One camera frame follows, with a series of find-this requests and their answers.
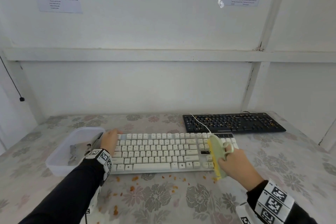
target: desk surface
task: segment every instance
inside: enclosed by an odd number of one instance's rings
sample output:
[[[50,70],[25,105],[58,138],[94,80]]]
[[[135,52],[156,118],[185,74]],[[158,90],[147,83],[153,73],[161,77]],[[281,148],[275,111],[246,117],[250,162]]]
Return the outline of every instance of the desk surface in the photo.
[[[336,218],[336,159],[274,112],[287,132],[236,135],[257,171],[291,194],[319,224]],[[44,162],[74,129],[90,126],[124,133],[183,133],[182,115],[52,116],[0,156],[0,219],[17,223],[62,180]],[[240,223],[246,190],[212,171],[109,176],[100,194],[100,223]]]

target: hand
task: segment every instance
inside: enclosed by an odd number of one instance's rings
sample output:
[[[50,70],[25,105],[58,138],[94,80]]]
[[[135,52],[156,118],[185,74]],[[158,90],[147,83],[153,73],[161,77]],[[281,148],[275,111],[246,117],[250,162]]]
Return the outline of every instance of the hand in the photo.
[[[117,145],[118,134],[122,134],[122,132],[115,128],[104,133],[101,138],[100,147],[107,150],[111,156],[113,156],[114,149]]]
[[[225,150],[231,150],[231,146],[229,145]],[[241,149],[235,149],[232,153],[226,155],[226,161],[219,158],[218,165],[227,175],[247,189],[247,191],[254,189],[264,180],[254,169]]]

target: space bar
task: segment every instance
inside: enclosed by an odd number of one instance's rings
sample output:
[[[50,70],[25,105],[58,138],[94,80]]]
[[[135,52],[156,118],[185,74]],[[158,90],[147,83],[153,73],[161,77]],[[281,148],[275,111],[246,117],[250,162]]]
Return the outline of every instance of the space bar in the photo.
[[[167,170],[170,169],[170,163],[151,163],[151,164],[134,164],[133,171],[137,170]]]

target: black sleeve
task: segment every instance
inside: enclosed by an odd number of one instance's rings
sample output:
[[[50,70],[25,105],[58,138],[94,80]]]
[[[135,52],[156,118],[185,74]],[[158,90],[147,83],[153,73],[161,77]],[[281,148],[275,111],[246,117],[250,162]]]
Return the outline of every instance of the black sleeve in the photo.
[[[80,223],[103,175],[102,164],[84,159],[19,224]]]
[[[246,193],[247,202],[253,210],[255,209],[258,198],[260,197],[267,183],[268,181],[265,180],[261,182],[258,186],[256,186],[254,189]],[[263,223],[268,224],[266,221],[263,220],[263,218],[259,216],[259,214],[256,213],[256,215]],[[313,218],[309,217],[308,213],[306,213],[304,209],[302,209],[298,204],[294,203],[284,224],[317,224],[317,223]]]

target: black cord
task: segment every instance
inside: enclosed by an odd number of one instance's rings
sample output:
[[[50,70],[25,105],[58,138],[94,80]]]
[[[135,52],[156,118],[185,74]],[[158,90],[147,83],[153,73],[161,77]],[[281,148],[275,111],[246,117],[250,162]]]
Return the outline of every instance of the black cord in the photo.
[[[25,98],[23,98],[23,97],[21,96],[20,91],[19,91],[18,88],[16,87],[16,85],[15,85],[15,83],[14,83],[14,81],[13,81],[11,75],[9,74],[9,72],[8,72],[8,70],[7,70],[7,67],[5,66],[5,63],[3,62],[1,56],[0,56],[0,59],[1,59],[1,61],[2,61],[3,66],[5,67],[5,69],[6,69],[6,71],[7,71],[7,74],[9,75],[10,79],[12,80],[12,82],[13,82],[13,84],[14,84],[14,87],[16,88],[17,92],[18,92],[19,95],[20,95],[20,101],[23,102],[23,101],[25,100]]]

